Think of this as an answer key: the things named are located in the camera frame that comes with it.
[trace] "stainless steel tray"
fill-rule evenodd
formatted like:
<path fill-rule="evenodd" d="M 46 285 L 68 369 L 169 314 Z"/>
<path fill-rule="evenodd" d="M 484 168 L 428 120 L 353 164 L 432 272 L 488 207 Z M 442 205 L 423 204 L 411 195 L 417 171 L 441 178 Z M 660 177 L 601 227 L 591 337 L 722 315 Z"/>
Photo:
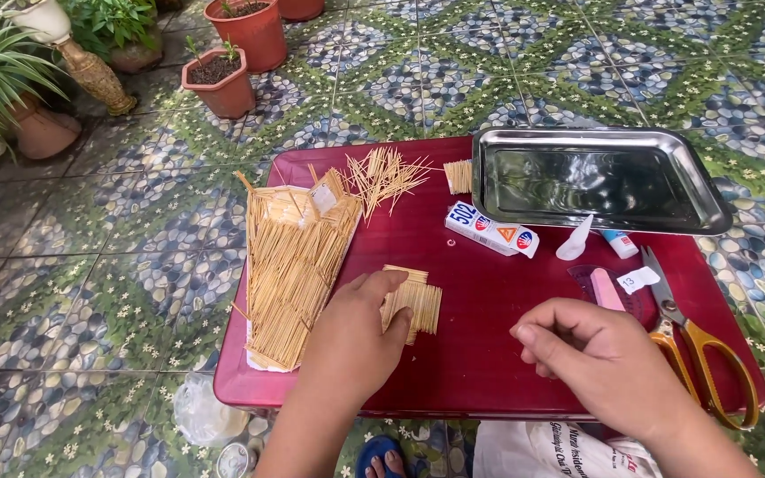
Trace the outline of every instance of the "stainless steel tray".
<path fill-rule="evenodd" d="M 686 139 L 661 128 L 490 127 L 473 139 L 473 205 L 498 222 L 719 235 L 733 222 Z"/>

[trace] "hand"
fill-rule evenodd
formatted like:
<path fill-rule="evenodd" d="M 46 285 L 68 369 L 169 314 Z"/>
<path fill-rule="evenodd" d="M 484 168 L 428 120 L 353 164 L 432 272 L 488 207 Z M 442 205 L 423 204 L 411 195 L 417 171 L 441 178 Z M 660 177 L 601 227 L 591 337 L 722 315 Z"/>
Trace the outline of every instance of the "hand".
<path fill-rule="evenodd" d="M 335 292 L 314 323 L 298 388 L 335 392 L 358 411 L 385 384 L 400 362 L 412 310 L 398 310 L 383 333 L 380 305 L 407 277 L 402 270 L 378 270 Z"/>
<path fill-rule="evenodd" d="M 684 410 L 701 412 L 630 314 L 550 299 L 509 332 L 525 346 L 521 360 L 537 364 L 538 375 L 559 377 L 595 418 L 643 445 L 673 436 Z"/>

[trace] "gold scissor handle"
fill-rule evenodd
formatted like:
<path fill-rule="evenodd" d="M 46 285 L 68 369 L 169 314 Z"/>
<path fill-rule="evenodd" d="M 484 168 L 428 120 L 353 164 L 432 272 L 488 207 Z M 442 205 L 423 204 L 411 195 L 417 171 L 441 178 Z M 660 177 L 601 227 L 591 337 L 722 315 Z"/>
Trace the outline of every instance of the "gold scissor handle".
<path fill-rule="evenodd" d="M 757 424 L 759 413 L 757 404 L 757 388 L 754 381 L 751 380 L 746 364 L 740 360 L 739 356 L 728 347 L 728 344 L 713 337 L 709 333 L 701 330 L 692 320 L 688 320 L 681 327 L 681 335 L 689 348 L 689 355 L 695 364 L 695 370 L 701 371 L 699 381 L 701 382 L 701 393 L 704 395 L 705 402 L 710 407 L 710 411 L 716 416 L 719 422 L 729 429 L 750 429 Z M 713 375 L 710 367 L 707 365 L 707 359 L 704 355 L 704 348 L 710 345 L 725 355 L 728 359 L 728 365 L 736 372 L 739 379 L 739 387 L 743 396 L 746 397 L 746 416 L 742 423 L 734 422 L 722 407 L 719 401 L 719 394 L 716 391 L 716 384 L 713 383 Z"/>
<path fill-rule="evenodd" d="M 689 395 L 693 396 L 696 403 L 701 405 L 699 394 L 695 391 L 692 378 L 689 377 L 687 367 L 684 365 L 684 359 L 681 358 L 681 351 L 677 348 L 677 342 L 672 335 L 672 323 L 668 320 L 662 320 L 661 324 L 651 333 L 649 337 L 660 346 L 660 350 L 665 352 L 665 359 L 669 361 L 672 370 L 675 372 Z"/>

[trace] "toe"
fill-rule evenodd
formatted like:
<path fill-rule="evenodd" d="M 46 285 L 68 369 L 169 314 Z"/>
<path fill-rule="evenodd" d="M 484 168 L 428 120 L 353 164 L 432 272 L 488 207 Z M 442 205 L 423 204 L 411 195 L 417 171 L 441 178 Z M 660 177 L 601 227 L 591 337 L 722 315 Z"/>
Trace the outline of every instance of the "toe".
<path fill-rule="evenodd" d="M 397 473 L 400 476 L 406 477 L 406 472 L 403 469 L 403 459 L 400 458 L 397 451 L 386 451 L 385 463 L 388 465 L 388 469 L 392 471 L 392 473 Z"/>
<path fill-rule="evenodd" d="M 371 459 L 371 467 L 373 467 L 374 472 L 377 474 L 377 478 L 385 477 L 385 467 L 383 466 L 383 461 L 380 460 L 379 457 Z"/>

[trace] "glue box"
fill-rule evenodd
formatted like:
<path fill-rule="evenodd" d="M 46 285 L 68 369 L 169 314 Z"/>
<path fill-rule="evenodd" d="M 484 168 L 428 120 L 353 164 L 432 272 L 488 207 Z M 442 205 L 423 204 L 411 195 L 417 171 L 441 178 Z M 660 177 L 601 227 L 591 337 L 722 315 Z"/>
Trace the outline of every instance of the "glue box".
<path fill-rule="evenodd" d="M 539 236 L 525 226 L 494 222 L 462 201 L 447 213 L 444 227 L 504 256 L 521 253 L 533 258 L 539 246 Z"/>

